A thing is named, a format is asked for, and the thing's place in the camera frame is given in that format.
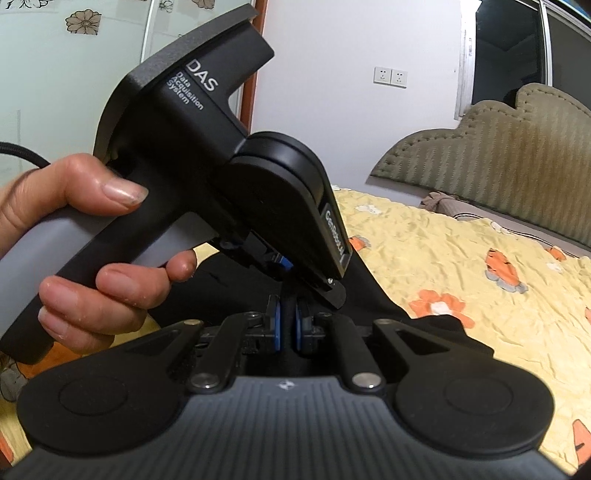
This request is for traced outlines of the person's left hand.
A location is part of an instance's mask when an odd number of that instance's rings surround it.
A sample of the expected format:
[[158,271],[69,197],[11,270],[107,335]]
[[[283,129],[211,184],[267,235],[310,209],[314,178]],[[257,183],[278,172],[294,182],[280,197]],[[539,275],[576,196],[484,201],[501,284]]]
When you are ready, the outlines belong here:
[[[28,230],[66,205],[117,217],[137,210],[147,195],[145,187],[118,177],[89,154],[27,171],[1,189],[1,251],[7,253]],[[148,310],[162,304],[172,285],[187,281],[196,269],[197,256],[188,250],[163,267],[108,264],[92,288],[49,276],[39,286],[38,320],[72,352],[96,353],[110,347],[116,336],[138,331]]]

